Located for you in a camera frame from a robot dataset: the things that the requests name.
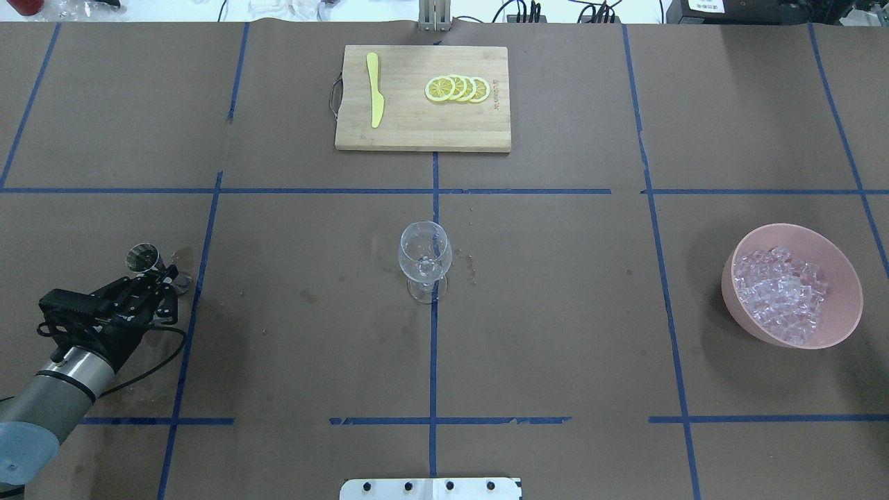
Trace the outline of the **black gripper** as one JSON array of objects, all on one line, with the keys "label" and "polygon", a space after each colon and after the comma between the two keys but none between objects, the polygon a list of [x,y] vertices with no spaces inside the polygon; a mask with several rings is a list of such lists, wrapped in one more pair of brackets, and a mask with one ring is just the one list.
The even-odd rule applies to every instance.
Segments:
[{"label": "black gripper", "polygon": [[79,348],[99,356],[113,373],[118,373],[152,324],[178,323],[178,292],[174,287],[178,276],[178,268],[149,270],[149,274],[133,278],[122,276],[104,288],[104,295],[93,292],[107,301],[99,314],[96,335],[73,342],[57,342],[53,338],[53,362],[60,364],[70,349]]}]

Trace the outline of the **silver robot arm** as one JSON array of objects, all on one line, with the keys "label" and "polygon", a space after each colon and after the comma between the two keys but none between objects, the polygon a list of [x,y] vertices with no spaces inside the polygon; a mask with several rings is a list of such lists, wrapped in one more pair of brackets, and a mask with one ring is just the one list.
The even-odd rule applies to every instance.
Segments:
[{"label": "silver robot arm", "polygon": [[19,394],[2,401],[3,499],[22,499],[92,406],[117,391],[114,377],[147,332],[177,332],[178,298],[191,285],[172,266],[93,292],[53,289],[40,299],[36,332],[56,349]]}]

